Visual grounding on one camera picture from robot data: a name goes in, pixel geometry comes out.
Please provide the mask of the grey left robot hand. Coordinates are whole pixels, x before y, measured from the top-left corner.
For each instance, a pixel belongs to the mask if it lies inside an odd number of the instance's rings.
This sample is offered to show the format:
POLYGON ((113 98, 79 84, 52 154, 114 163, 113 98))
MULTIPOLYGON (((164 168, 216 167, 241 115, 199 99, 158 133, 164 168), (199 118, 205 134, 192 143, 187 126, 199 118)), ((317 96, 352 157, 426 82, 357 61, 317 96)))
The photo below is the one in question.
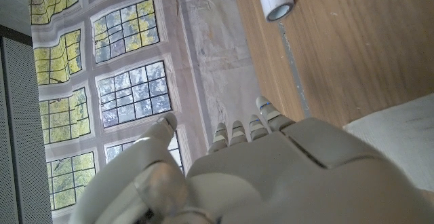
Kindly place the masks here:
POLYGON ((71 223, 432 223, 433 207, 381 152, 316 118, 295 122, 265 97, 249 128, 218 124, 187 173, 164 113, 85 188, 71 223))

